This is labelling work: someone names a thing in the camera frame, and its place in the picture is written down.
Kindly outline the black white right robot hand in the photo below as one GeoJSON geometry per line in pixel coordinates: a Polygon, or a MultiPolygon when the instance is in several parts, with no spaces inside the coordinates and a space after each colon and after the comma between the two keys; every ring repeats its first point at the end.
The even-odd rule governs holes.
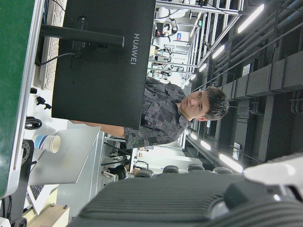
{"type": "Polygon", "coordinates": [[[300,227],[303,154],[248,167],[242,174],[200,166],[106,186],[72,227],[300,227]]]}

